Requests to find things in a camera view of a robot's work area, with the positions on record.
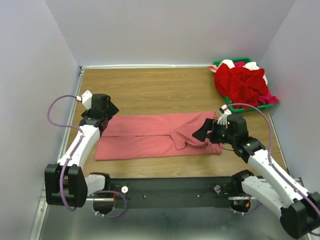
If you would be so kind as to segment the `salmon pink t-shirt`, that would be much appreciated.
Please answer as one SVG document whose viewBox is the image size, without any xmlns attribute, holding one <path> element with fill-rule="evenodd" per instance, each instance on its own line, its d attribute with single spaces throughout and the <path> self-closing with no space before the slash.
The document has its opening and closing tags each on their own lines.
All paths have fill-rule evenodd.
<svg viewBox="0 0 320 240">
<path fill-rule="evenodd" d="M 115 116 L 97 142 L 95 160 L 220 155 L 218 144 L 192 136 L 215 117 L 214 111 Z"/>
</svg>

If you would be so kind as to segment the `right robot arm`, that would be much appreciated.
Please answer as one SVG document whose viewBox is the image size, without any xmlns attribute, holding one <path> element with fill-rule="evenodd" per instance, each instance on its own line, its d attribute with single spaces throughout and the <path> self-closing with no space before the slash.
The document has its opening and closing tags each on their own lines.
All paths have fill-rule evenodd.
<svg viewBox="0 0 320 240">
<path fill-rule="evenodd" d="M 320 194 L 311 193 L 285 172 L 256 138 L 249 135 L 246 120 L 230 114 L 224 123 L 207 118 L 192 136 L 212 144 L 229 144 L 233 152 L 256 169 L 262 179 L 248 170 L 232 176 L 230 191 L 248 194 L 272 211 L 282 228 L 299 239 L 320 226 Z"/>
</svg>

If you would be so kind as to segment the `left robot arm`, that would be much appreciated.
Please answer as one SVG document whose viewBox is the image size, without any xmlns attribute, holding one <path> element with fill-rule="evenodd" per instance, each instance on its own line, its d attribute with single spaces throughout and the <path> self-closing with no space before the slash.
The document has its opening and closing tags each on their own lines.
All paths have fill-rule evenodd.
<svg viewBox="0 0 320 240">
<path fill-rule="evenodd" d="M 83 167 L 109 121 L 119 112 L 107 94 L 92 94 L 87 90 L 73 99 L 85 107 L 79 124 L 72 126 L 77 130 L 76 137 L 64 155 L 44 170 L 47 204 L 65 206 L 71 212 L 81 208 L 94 193 L 101 198 L 110 194 L 109 174 L 94 172 L 86 177 Z"/>
</svg>

